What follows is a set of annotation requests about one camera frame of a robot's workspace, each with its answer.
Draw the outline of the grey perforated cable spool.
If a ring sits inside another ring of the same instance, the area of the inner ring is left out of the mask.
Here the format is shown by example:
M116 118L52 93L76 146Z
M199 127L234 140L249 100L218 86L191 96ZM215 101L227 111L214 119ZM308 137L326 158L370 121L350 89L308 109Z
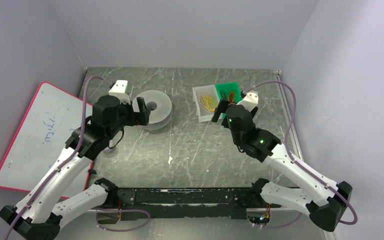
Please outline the grey perforated cable spool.
M164 128L172 119L173 105L170 97L159 90L146 90L139 93L133 100L133 109L139 111L137 98L143 98L146 107L150 110L148 125L142 126L144 130L156 131Z

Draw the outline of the clear white plastic bin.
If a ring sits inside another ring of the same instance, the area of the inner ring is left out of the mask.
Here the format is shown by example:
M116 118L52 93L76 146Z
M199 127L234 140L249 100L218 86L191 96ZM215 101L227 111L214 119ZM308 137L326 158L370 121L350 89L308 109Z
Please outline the clear white plastic bin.
M211 121L216 108L217 91L215 85L197 86L192 88L193 101L196 105L196 115L200 123Z

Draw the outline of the green plastic bin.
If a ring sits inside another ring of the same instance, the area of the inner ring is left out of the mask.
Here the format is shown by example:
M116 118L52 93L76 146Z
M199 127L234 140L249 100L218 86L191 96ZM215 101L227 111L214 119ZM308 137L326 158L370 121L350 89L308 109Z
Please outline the green plastic bin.
M237 82L227 82L215 84L216 99L214 100L215 109L221 99L226 99L229 104L237 104L243 98L241 97L241 89Z

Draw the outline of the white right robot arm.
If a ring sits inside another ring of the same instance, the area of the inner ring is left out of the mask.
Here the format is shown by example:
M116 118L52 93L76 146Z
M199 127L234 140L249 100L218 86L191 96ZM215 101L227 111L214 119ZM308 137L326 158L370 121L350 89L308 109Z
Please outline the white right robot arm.
M254 107L248 111L242 104L222 99L214 111L212 122L225 117L222 126L229 129L238 151L281 172L297 188L280 186L267 179L257 180L251 191L268 204L281 205L310 218L320 229L333 232L342 222L353 191L342 181L337 183L323 176L292 153L288 153L281 140L268 130L256 127Z

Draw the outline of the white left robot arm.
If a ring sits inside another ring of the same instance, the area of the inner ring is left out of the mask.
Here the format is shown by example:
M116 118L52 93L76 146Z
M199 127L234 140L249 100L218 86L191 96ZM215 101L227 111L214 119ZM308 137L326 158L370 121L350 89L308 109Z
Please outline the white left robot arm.
M131 103L105 95L92 106L90 116L83 115L81 126L74 130L58 159L33 188L16 205L6 205L0 217L10 230L26 240L53 240L69 222L95 207L116 210L118 187L100 178L89 188L64 201L63 193L72 181L94 161L111 140L126 126L146 126L151 111L142 97L136 99L138 111Z

